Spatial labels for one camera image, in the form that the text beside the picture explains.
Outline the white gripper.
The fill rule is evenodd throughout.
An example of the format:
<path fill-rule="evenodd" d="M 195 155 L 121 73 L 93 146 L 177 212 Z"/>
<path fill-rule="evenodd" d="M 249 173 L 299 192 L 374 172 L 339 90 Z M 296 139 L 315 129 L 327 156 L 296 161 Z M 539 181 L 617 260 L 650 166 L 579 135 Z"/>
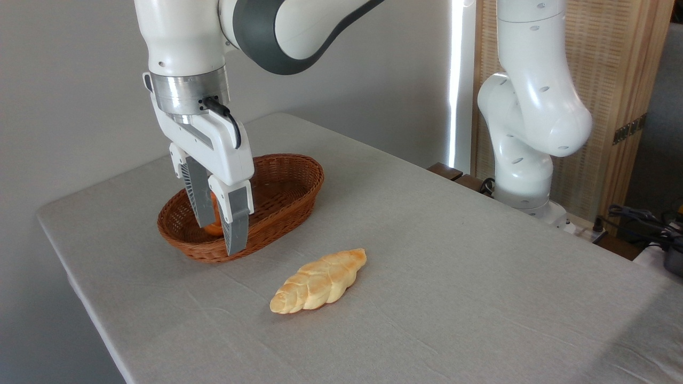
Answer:
<path fill-rule="evenodd" d="M 171 141 L 174 172 L 185 183 L 198 226 L 205 228 L 216 221 L 212 191 L 227 254 L 245 250 L 249 216 L 255 208 L 249 181 L 254 174 L 253 156 L 244 126 L 225 116 L 217 95 L 196 101 L 200 114 L 188 116 L 188 123 L 176 122 L 161 111 L 154 93 L 150 99 L 161 130 Z"/>

